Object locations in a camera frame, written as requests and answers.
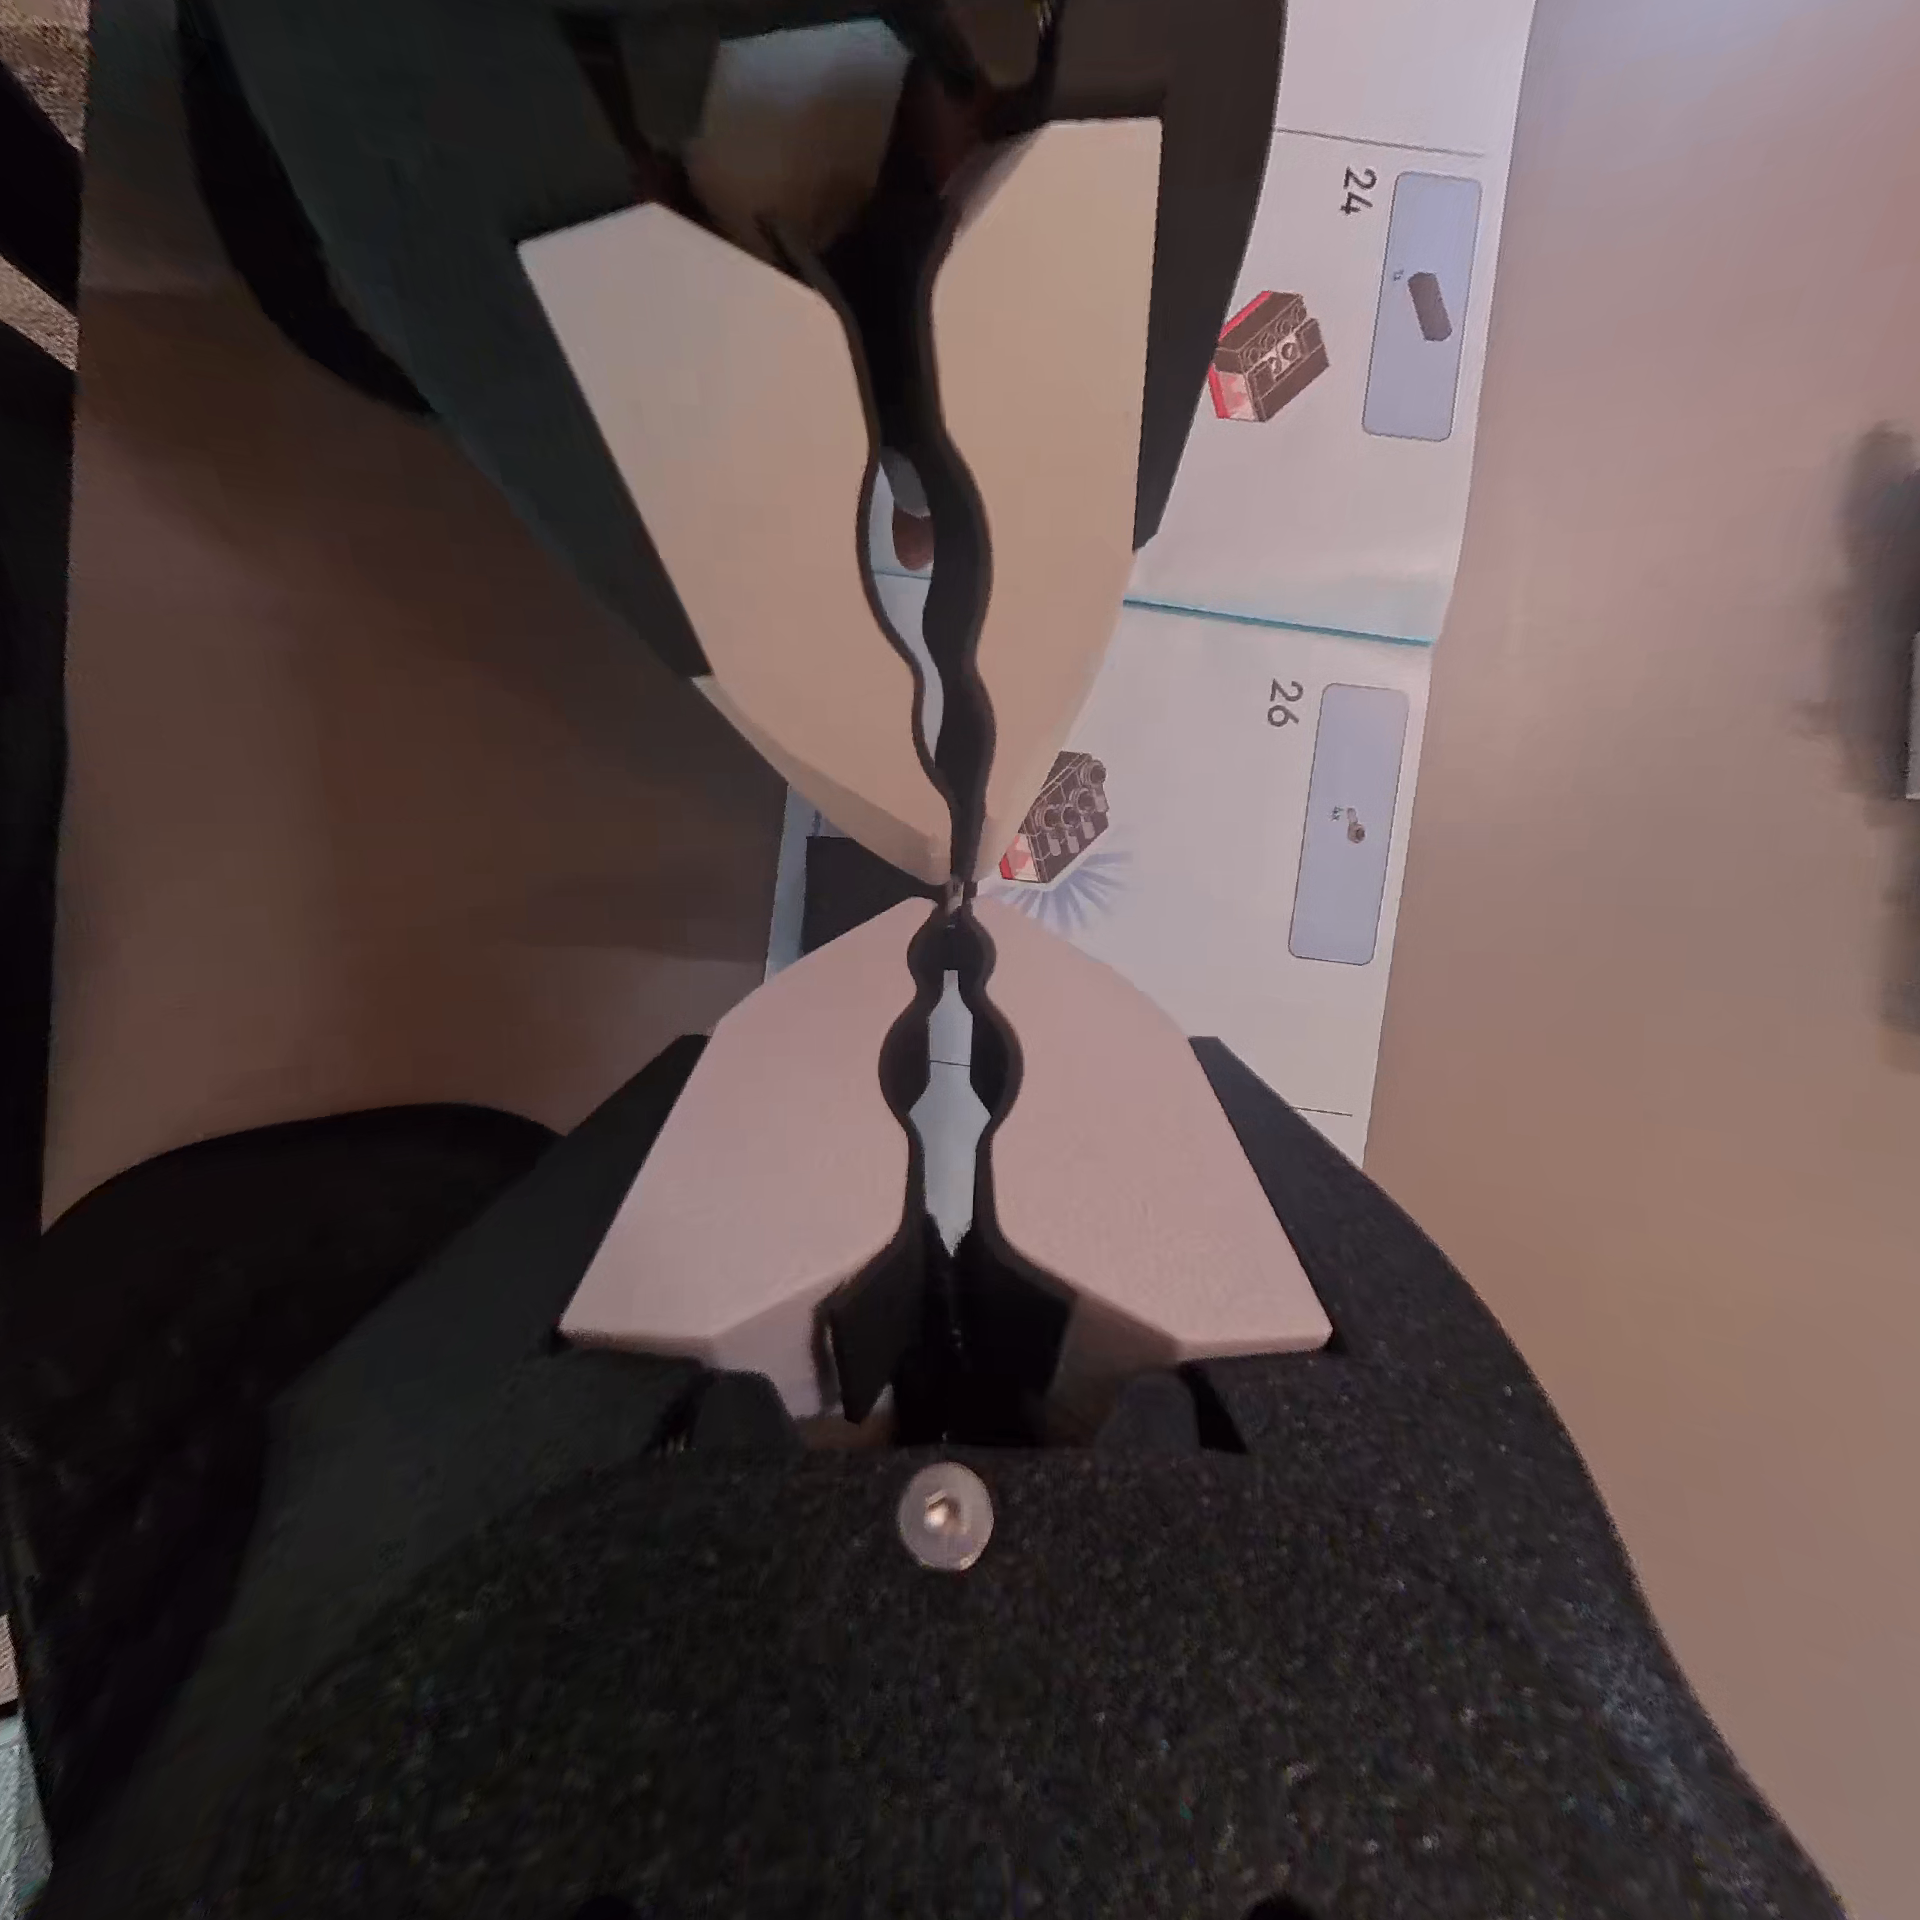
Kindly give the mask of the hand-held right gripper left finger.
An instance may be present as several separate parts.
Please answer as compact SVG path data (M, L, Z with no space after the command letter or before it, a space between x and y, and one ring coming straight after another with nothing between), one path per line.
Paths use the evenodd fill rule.
M717 1022L563 1309L577 1345L763 1373L869 1419L919 1339L943 921L904 899Z

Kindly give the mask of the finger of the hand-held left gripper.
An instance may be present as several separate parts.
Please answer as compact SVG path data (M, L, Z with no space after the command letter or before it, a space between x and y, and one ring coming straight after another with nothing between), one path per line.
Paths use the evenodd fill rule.
M919 292L954 865L991 876L1111 643L1134 565L1161 118L1054 121L950 195Z
M831 301L661 202L519 258L701 643L696 686L844 833L946 885L951 811L864 556L879 461Z

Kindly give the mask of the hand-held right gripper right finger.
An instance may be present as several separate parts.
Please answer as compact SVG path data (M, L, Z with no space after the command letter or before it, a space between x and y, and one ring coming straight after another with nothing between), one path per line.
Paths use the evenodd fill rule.
M1016 1289L986 1329L1044 1422L1093 1435L1120 1391L1199 1359L1323 1351L1333 1319L1200 1056L1131 981L997 899L986 1038L1016 1048L974 1226Z

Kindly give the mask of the black toy brick block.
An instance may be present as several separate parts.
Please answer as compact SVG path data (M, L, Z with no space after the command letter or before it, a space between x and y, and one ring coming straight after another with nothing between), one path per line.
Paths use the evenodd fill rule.
M804 855L800 953L827 948L901 903L916 903L920 921L939 898L933 882L893 865L847 833L811 833Z

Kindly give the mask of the black mesh cushion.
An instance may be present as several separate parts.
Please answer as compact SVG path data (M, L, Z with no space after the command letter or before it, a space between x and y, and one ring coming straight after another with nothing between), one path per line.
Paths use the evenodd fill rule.
M359 1642L581 1476L539 1251L563 1138L464 1103L153 1156L3 1318L41 1916L504 1916L483 1788Z
M363 2L177 2L174 49L190 165L231 271L279 335L346 389L441 422L413 371L366 323L314 215L307 175L366 159L356 126L377 96Z

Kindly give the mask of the step-page instruction booklet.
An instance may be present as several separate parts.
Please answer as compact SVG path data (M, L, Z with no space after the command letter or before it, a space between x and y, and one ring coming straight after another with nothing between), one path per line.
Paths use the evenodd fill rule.
M1474 483L1536 2L1063 2L1059 105L1163 105L1146 529L980 889L1363 1161Z

